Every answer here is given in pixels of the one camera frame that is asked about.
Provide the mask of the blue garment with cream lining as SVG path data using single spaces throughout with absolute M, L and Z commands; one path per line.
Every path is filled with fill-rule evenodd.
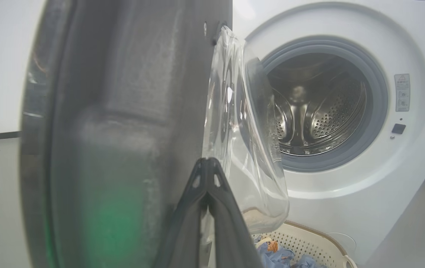
M 291 268 L 291 261 L 295 257 L 292 250 L 282 247 L 268 236 L 257 236 L 253 242 L 264 268 Z

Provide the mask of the round white filter cover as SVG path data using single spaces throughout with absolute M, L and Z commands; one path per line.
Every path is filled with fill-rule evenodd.
M 357 243 L 349 235 L 339 232 L 328 232 L 326 234 L 335 240 L 349 256 L 354 255 Z

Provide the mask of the dark washing machine door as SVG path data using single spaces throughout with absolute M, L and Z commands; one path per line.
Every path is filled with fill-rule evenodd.
M 47 0 L 30 61 L 32 268 L 153 268 L 201 158 L 221 164 L 252 242 L 285 222 L 274 93 L 233 0 Z M 201 227 L 200 268 L 216 268 L 208 207 Z

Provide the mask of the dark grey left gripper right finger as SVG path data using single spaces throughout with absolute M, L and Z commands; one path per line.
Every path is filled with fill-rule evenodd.
M 214 218 L 216 268 L 263 268 L 226 175 L 216 158 L 207 159 L 207 205 Z

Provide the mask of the blue bear-print garment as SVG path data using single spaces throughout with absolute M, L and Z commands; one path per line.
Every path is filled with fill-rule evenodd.
M 328 268 L 325 265 L 320 265 L 310 255 L 302 255 L 301 258 L 291 266 L 291 268 Z

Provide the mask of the steel washing machine drum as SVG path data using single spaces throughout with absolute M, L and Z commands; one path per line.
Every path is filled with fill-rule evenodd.
M 367 78 L 349 60 L 328 53 L 306 53 L 268 72 L 274 90 L 280 151 L 301 157 L 342 145 L 365 114 Z

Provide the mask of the cream perforated basket brown rim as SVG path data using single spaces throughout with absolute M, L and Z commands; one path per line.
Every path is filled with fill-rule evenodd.
M 268 236 L 282 247 L 293 251 L 295 257 L 291 261 L 291 266 L 302 255 L 310 255 L 317 263 L 328 268 L 358 268 L 345 250 L 330 236 L 299 224 L 286 222 L 273 232 L 253 234 L 253 240 L 257 236 Z

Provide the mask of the white front-load washing machine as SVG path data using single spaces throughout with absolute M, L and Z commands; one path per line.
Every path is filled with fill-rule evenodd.
M 425 0 L 233 0 L 233 31 L 261 63 L 291 41 L 331 36 L 380 66 L 387 115 L 362 154 L 311 173 L 286 170 L 282 160 L 287 221 L 349 235 L 357 243 L 351 259 L 367 263 L 425 181 Z M 408 112 L 396 112 L 396 74 L 410 75 Z M 403 134 L 391 133 L 395 124 L 406 125 Z

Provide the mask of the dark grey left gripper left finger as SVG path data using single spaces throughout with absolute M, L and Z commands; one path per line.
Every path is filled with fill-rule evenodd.
M 207 160 L 198 159 L 170 219 L 153 268 L 200 268 L 202 215 L 206 203 Z

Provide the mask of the grey warning sticker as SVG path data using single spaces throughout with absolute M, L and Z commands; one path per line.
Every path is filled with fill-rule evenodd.
M 410 109 L 410 75 L 396 74 L 396 112 L 408 112 Z

